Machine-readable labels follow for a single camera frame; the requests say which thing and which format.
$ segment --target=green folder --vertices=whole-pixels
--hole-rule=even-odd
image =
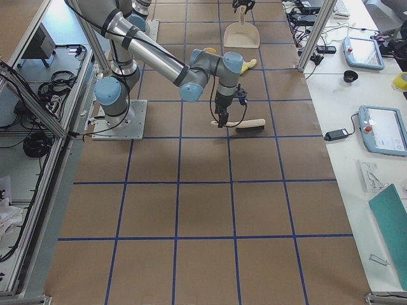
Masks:
[[[407,213],[394,184],[369,201],[403,290],[407,290]]]

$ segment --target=white table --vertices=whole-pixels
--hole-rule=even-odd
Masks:
[[[361,0],[344,2],[351,13],[351,26],[376,28]],[[346,20],[329,21],[330,25],[336,22],[343,23]],[[336,38],[329,35],[330,39],[341,39],[346,36],[347,29],[332,32],[335,32]],[[371,32],[350,30],[349,34],[354,37],[369,37]],[[396,61],[386,60],[385,69],[378,72],[353,69],[346,64],[341,43],[330,45],[332,44],[337,47],[337,53],[326,55],[321,66],[307,80],[323,134],[342,128],[351,132],[350,117],[361,105],[398,108],[404,122],[407,122],[407,100],[400,90],[392,86],[393,79],[401,72]],[[306,72],[309,73],[313,68],[314,64],[310,62]],[[359,74],[359,79],[352,84],[343,81],[343,72],[348,69]],[[373,254],[391,263],[391,256],[368,205],[368,201],[376,194],[365,191],[358,161],[376,163],[378,178],[396,186],[407,208],[407,192],[404,190],[407,184],[407,159],[368,152],[362,141],[358,119],[354,118],[354,121],[357,129],[354,135],[345,140],[327,142],[329,156],[370,289],[373,292],[404,291],[392,264],[383,266],[369,259]]]
[[[343,73],[346,70],[352,69],[358,74],[397,74],[400,73],[400,68],[397,62],[392,58],[384,58],[385,69],[382,71],[372,71],[367,69],[350,68],[345,60],[343,54],[342,40],[346,36],[357,37],[357,38],[370,38],[375,32],[371,30],[356,30],[349,29],[347,27],[342,27],[340,29],[332,30],[340,25],[349,25],[350,27],[356,27],[358,29],[377,29],[375,23],[370,17],[368,11],[364,7],[361,0],[343,0],[347,9],[350,12],[350,18],[346,19],[329,19],[326,24],[326,30],[328,36],[323,36],[326,40],[326,44],[336,47],[335,54],[325,54],[324,60],[316,68],[314,74],[332,74],[332,73]],[[318,44],[324,45],[323,40],[319,40]],[[315,65],[313,62],[309,62],[305,73],[311,73]]]

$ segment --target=keyboard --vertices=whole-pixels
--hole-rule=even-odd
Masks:
[[[348,9],[346,9],[346,6],[342,0],[337,0],[332,12],[332,17],[339,19],[349,19],[350,13]]]

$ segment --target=brush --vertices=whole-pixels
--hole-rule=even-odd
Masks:
[[[226,127],[233,127],[237,125],[239,122],[227,122],[225,124]],[[211,121],[211,125],[217,126],[216,121]],[[253,131],[253,130],[263,130],[265,129],[266,120],[265,119],[249,119],[247,121],[242,121],[237,127],[236,132],[240,131]]]

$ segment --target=dustpan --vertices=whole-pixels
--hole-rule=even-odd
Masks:
[[[258,48],[259,31],[245,22],[245,7],[240,7],[240,22],[229,25],[223,35],[224,46],[229,48]]]

